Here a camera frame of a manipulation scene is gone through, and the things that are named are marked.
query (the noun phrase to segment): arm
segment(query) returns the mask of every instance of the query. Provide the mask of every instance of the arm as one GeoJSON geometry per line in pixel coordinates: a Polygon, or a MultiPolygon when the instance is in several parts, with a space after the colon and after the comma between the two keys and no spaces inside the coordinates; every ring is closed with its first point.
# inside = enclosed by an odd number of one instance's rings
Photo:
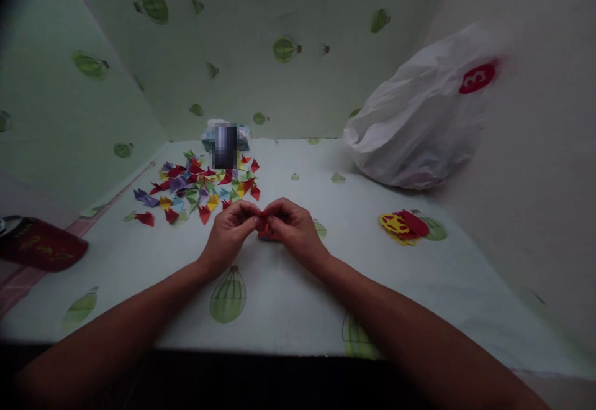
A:
{"type": "Polygon", "coordinates": [[[455,327],[331,256],[307,210],[278,199],[263,213],[293,256],[356,316],[383,354],[437,406],[548,409],[511,371],[455,327]]]}
{"type": "Polygon", "coordinates": [[[221,275],[260,210],[239,201],[214,221],[199,259],[97,317],[33,360],[16,378],[30,404],[63,408],[91,398],[131,367],[199,290],[221,275]]]}

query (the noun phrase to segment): red paper cutout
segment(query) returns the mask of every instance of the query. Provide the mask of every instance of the red paper cutout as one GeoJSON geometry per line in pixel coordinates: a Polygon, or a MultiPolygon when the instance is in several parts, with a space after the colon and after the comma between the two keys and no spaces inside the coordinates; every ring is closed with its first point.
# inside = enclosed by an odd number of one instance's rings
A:
{"type": "Polygon", "coordinates": [[[207,225],[209,216],[211,216],[211,210],[209,209],[209,207],[207,205],[199,206],[197,208],[199,208],[199,216],[201,217],[201,220],[203,221],[203,225],[207,225]]]}
{"type": "Polygon", "coordinates": [[[427,236],[430,233],[430,229],[426,222],[417,216],[414,216],[411,212],[403,210],[399,216],[404,220],[410,231],[420,235],[422,237],[427,236]]]}
{"type": "Polygon", "coordinates": [[[160,185],[158,185],[157,183],[153,183],[153,182],[151,182],[151,184],[153,185],[153,189],[152,189],[152,190],[151,190],[151,192],[149,193],[150,195],[151,195],[151,194],[155,194],[155,193],[159,193],[160,191],[163,191],[163,190],[161,189],[161,186],[160,186],[160,185]]]}
{"type": "Polygon", "coordinates": [[[218,185],[225,185],[227,183],[232,183],[232,175],[231,174],[226,174],[225,177],[221,180],[221,182],[218,185]]]}
{"type": "Polygon", "coordinates": [[[155,218],[153,217],[153,214],[151,214],[148,211],[144,212],[143,214],[135,213],[135,219],[139,220],[143,224],[148,225],[150,227],[153,227],[153,225],[155,223],[155,218]]]}
{"type": "Polygon", "coordinates": [[[250,190],[250,195],[253,196],[255,198],[255,200],[259,200],[259,198],[261,197],[261,190],[259,188],[257,188],[256,185],[253,185],[253,187],[250,190]]]}
{"type": "Polygon", "coordinates": [[[171,207],[166,210],[166,220],[172,224],[177,218],[179,214],[174,211],[171,207]]]}

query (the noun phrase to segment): white plastic bag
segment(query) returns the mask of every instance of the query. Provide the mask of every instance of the white plastic bag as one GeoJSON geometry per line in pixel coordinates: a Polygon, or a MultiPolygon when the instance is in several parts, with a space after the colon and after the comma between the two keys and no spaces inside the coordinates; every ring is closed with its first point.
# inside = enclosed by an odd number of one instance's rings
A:
{"type": "Polygon", "coordinates": [[[504,20],[481,20],[420,50],[348,119],[343,140],[386,185],[440,185],[476,151],[484,108],[511,42],[504,20]]]}

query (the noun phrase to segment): red can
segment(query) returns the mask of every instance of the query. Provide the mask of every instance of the red can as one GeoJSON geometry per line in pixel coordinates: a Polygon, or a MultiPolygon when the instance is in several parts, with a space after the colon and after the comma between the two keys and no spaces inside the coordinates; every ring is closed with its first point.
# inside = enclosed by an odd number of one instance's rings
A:
{"type": "Polygon", "coordinates": [[[34,217],[0,219],[0,259],[56,272],[83,257],[89,243],[34,217]]]}

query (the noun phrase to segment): red logo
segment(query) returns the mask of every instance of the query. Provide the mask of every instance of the red logo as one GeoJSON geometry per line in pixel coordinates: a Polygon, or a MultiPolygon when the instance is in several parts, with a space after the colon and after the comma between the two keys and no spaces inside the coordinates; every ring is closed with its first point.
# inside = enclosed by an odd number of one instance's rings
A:
{"type": "Polygon", "coordinates": [[[491,63],[471,69],[464,75],[459,92],[468,94],[486,87],[495,77],[495,66],[491,63]]]}

